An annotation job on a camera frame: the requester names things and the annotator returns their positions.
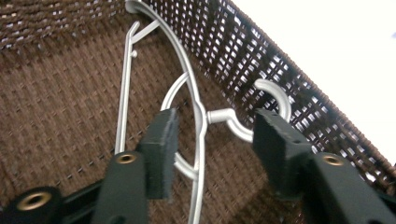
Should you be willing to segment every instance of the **wicker basket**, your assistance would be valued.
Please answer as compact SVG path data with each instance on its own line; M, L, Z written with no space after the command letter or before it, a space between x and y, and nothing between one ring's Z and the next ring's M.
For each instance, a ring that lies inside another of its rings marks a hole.
M396 170L298 66L232 2L145 1L190 53L208 110L233 107L252 127L254 109L277 110L253 87L264 77L292 102L290 124L313 144L349 159L373 188L395 195ZM124 38L134 21L122 1L0 2L0 203L38 186L68 195L103 178L117 126ZM127 147L134 149L181 75L161 31L136 45ZM174 101L180 152L192 160L187 88ZM191 182L177 173L172 202L150 202L152 223L186 223ZM250 145L224 124L206 138L202 223L301 223L299 204L278 201Z

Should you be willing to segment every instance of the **woven rattan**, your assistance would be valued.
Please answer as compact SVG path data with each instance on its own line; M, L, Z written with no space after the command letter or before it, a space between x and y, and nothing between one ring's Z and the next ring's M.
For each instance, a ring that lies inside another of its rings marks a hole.
M206 109L277 110L253 88L264 77L292 102L290 124L313 144L349 159L373 188L394 196L396 171L298 66L230 1L145 1L171 26L194 65ZM122 1L0 2L0 203L38 186L63 195L103 178L115 144L124 38L134 21ZM161 31L135 45L127 148L134 149L181 75ZM191 100L184 88L180 152L192 160ZM176 174L173 199L150 202L152 223L186 223L191 182ZM300 206L278 201L250 145L224 124L206 138L202 223L301 223Z

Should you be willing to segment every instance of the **clothes hanger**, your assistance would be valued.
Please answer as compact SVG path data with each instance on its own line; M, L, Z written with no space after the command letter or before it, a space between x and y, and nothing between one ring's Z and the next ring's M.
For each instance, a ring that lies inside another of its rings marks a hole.
M207 126L210 123L217 123L226 121L228 127L239 138L252 142L253 131L245 128L237 119L235 111L231 108L207 111L202 104L198 92L195 75L189 58L184 48L179 44L178 38L173 31L169 28L166 22L148 5L138 0L127 0L125 2L126 10L130 13L141 12L149 16L153 22L136 33L139 22L135 22L131 29L128 31L125 40L124 52L124 66L122 71L121 91L120 91L120 110L117 126L115 154L123 152L125 149L125 134L126 134L126 121L128 111L128 99L131 78L131 64L132 58L137 56L137 52L133 49L133 44L137 43L140 39L145 37L151 31L160 27L165 35L170 40L172 46L179 58L183 74L176 80L176 82L166 93L161 110L167 109L171 106L180 87L187 83L191 95L194 120L195 120L195 159L194 165L191 166L184 158L176 153L175 166L186 177L192 180L191 191L191 207L189 214L189 224L199 223L202 200L204 196L204 181L205 181L205 135ZM289 121L291 117L291 107L288 96L273 82L264 79L258 79L255 82L255 87L258 90L266 91L274 96L278 102L279 114L282 118Z

